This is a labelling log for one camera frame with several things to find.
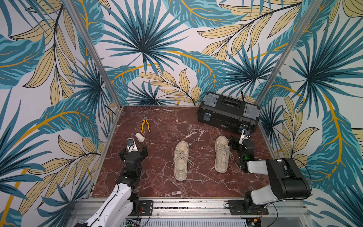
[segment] shoe sole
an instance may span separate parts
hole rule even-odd
[[[224,138],[226,138],[227,139],[227,137],[225,137],[225,136],[219,136],[217,139],[216,139],[216,143],[215,143],[215,145],[214,145],[214,148],[215,148],[215,152],[216,152],[216,160],[214,161],[214,169],[217,171],[217,172],[219,172],[219,173],[225,173],[225,172],[227,172],[227,170],[228,170],[228,160],[229,160],[229,155],[228,155],[228,159],[227,159],[227,169],[226,170],[221,170],[220,168],[218,168],[217,167],[217,141],[219,140],[219,138],[221,138],[221,137],[224,137]]]
[[[181,141],[181,142],[179,142],[177,145],[176,145],[176,147],[175,147],[175,149],[174,149],[174,160],[176,159],[176,155],[175,155],[175,150],[176,150],[176,148],[179,146],[179,144],[181,144],[181,143],[185,143],[186,145],[187,145],[187,147],[188,147],[188,154],[187,155],[189,155],[189,144],[187,143],[187,142],[185,142],[185,141]],[[176,171],[176,165],[174,165],[174,177],[175,177],[175,179],[176,180],[178,180],[178,181],[183,181],[183,180],[185,180],[186,178],[187,178],[187,176],[188,176],[188,162],[187,162],[187,174],[185,175],[185,177],[183,177],[183,178],[180,178],[180,177],[177,177],[176,176],[176,174],[175,174],[175,171]]]

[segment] shoe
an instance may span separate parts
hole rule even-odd
[[[183,181],[187,178],[188,162],[190,165],[194,165],[194,162],[191,161],[190,158],[192,157],[189,155],[189,145],[187,142],[182,141],[178,143],[178,145],[175,147],[173,162],[173,165],[175,164],[174,176],[178,181]]]
[[[216,161],[214,168],[219,173],[225,173],[228,169],[228,159],[234,160],[233,154],[228,146],[228,139],[225,136],[220,136],[216,139]]]

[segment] pliers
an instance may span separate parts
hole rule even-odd
[[[142,126],[141,126],[141,133],[144,131],[144,124],[145,124],[145,122],[147,123],[147,127],[148,127],[149,132],[150,132],[150,124],[149,124],[149,121],[148,121],[147,116],[145,114],[144,121],[142,122]]]

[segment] black toolbox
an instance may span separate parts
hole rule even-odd
[[[241,135],[243,129],[255,132],[260,108],[245,101],[212,92],[207,93],[198,109],[198,121]]]

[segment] wall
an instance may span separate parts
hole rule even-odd
[[[254,102],[309,2],[102,0],[95,46],[124,105],[194,106],[206,92],[241,91]]]
[[[278,157],[307,164],[305,201],[317,226],[363,226],[363,5],[337,0],[323,26],[296,46],[262,102]],[[299,162],[305,177],[306,168]]]
[[[62,226],[117,110],[61,1],[0,7],[0,227]]]

